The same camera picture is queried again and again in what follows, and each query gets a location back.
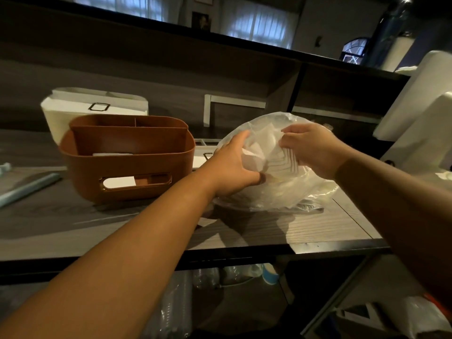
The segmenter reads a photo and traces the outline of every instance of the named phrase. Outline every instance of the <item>brown plastic organizer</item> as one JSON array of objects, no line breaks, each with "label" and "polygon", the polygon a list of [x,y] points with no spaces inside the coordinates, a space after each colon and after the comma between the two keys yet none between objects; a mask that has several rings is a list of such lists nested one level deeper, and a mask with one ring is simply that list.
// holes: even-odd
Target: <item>brown plastic organizer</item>
[{"label": "brown plastic organizer", "polygon": [[[77,192],[96,204],[153,198],[191,173],[195,141],[171,117],[85,115],[73,119],[60,142]],[[93,153],[131,153],[93,156]],[[106,188],[107,178],[133,176],[136,186]]]}]

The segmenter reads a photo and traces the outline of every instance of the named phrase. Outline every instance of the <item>forearm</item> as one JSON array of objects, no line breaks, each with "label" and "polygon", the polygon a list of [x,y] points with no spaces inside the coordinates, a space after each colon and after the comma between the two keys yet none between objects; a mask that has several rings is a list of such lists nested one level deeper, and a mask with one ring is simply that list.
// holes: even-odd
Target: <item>forearm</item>
[{"label": "forearm", "polygon": [[28,300],[0,337],[137,337],[214,193],[198,173],[179,181]]},{"label": "forearm", "polygon": [[452,306],[452,195],[362,153],[335,180],[419,281]]}]

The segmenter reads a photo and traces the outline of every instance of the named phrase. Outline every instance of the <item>white box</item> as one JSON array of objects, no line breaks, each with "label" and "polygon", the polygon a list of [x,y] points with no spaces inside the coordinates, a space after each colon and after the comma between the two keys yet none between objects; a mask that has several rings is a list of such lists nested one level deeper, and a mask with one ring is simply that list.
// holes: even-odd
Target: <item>white box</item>
[{"label": "white box", "polygon": [[56,88],[41,102],[54,142],[58,145],[72,119],[87,114],[147,115],[144,97],[84,88]]}]

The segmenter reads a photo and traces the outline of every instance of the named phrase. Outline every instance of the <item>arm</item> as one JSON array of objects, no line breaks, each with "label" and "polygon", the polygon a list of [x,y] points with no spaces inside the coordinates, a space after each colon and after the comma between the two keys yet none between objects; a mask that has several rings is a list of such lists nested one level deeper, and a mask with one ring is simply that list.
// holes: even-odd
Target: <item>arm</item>
[{"label": "arm", "polygon": [[0,326],[0,338],[136,338],[207,204],[260,182],[243,169],[247,132],[52,279]]},{"label": "arm", "polygon": [[354,150],[320,125],[283,131],[280,145],[334,179],[425,288],[452,308],[452,194]]}]

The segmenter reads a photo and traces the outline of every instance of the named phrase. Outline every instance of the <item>white sheer curtain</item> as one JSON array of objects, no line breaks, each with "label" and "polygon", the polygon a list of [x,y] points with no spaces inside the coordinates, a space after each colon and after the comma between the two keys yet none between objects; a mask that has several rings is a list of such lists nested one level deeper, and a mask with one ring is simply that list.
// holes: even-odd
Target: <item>white sheer curtain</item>
[{"label": "white sheer curtain", "polygon": [[149,19],[177,23],[183,0],[74,0],[86,4]]},{"label": "white sheer curtain", "polygon": [[221,34],[290,49],[298,14],[246,0],[223,0]]}]

